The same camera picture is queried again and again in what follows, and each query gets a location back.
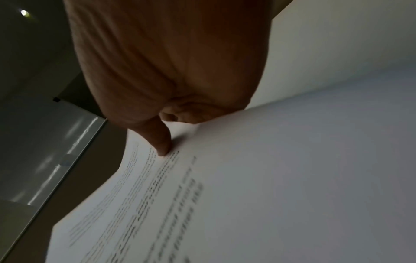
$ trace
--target paper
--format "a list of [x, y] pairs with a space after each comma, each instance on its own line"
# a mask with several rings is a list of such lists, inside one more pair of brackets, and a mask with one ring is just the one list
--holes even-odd
[[232, 114], [164, 159], [129, 133], [47, 262], [415, 262], [415, 85], [413, 68]]

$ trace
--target ceiling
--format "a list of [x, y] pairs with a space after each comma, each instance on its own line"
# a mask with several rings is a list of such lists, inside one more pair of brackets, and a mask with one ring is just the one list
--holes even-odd
[[25, 83], [70, 44], [61, 0], [0, 0], [0, 97]]

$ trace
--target wrinkled skin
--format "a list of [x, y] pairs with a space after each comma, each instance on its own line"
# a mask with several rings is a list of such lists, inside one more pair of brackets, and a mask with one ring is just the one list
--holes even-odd
[[87, 84], [109, 121], [163, 156], [161, 121], [200, 123], [244, 109], [267, 57], [270, 2], [65, 0]]

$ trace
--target small bright light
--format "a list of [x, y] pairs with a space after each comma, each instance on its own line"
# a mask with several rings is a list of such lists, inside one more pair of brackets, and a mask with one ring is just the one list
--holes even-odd
[[21, 10], [21, 11], [20, 11], [20, 13], [21, 13], [21, 14], [22, 14], [22, 16], [24, 16], [24, 17], [29, 17], [29, 16], [30, 16], [29, 12], [27, 12], [26, 10]]

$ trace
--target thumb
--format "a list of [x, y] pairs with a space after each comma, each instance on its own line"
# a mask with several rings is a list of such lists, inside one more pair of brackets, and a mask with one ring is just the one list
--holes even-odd
[[165, 156], [170, 151], [172, 147], [170, 131], [159, 116], [129, 128], [146, 139], [156, 149], [159, 156]]

